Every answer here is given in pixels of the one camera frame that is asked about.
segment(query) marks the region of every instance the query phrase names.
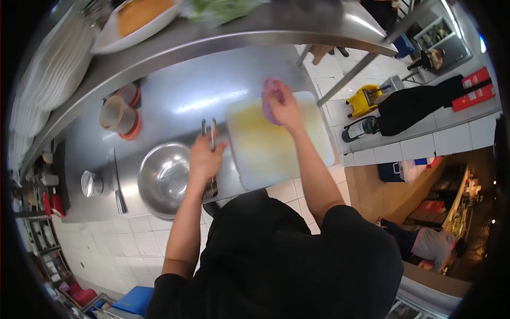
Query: white cutting board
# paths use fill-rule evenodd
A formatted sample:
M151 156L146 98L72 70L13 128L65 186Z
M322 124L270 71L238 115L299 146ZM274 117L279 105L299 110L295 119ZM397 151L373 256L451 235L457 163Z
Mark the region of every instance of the white cutting board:
M333 147L313 94L296 92L294 97L315 149L326 166L333 165ZM262 99L230 104L225 117L244 188L256 190L300 176L294 141L283 126L266 119Z

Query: hand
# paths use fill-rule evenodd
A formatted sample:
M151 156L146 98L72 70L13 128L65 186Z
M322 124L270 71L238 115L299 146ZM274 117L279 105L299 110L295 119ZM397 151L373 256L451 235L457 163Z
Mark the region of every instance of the hand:
M283 82L275 81L274 84L283 97L283 103L281 103L275 93L269 89L264 90L264 99L269 102L269 106L276 120L293 135L304 129L296 99L289 87Z
M191 146L190 158L190 181L206 183L213 178L221 168L223 151L228 145L228 141L222 141L216 144L216 149L211 151L211 134L202 136L199 134Z

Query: kitchen counter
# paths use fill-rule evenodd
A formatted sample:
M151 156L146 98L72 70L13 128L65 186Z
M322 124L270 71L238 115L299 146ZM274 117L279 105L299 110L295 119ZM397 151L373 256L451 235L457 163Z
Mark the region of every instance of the kitchen counter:
M125 141L99 126L101 99L88 105L87 112L66 131L65 179L71 208L63 222L93 222L150 214L137 185L138 169L147 152L167 141L191 145L201 132L203 118L210 124L214 117L221 133L219 140L227 139L226 107L233 102L260 97L265 77L280 77L293 91L309 91L317 98L306 69L295 63L298 57L293 45L242 48L181 62L142 78L141 108L138 109L142 128L133 141ZM86 169L111 171L107 157L113 147L128 211L123 216L117 213L114 194L88 199L80 186L81 174ZM240 183L230 147L223 154L217 179L215 201L247 192Z

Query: gray shirt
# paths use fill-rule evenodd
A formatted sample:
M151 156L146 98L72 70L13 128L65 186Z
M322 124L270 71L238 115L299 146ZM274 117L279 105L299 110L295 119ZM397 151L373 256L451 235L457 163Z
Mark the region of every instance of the gray shirt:
M433 260L432 270L438 272L450 256L454 244L455 237L451 233L422 228L411 252L418 257Z

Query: green fire extinguisher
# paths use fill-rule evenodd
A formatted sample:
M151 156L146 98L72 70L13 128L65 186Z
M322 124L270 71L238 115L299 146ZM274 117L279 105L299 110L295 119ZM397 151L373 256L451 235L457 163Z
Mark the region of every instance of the green fire extinguisher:
M344 128L342 139L346 143L352 142L364 134L375 134L379 131L379 125L377 124L375 116L360 118Z

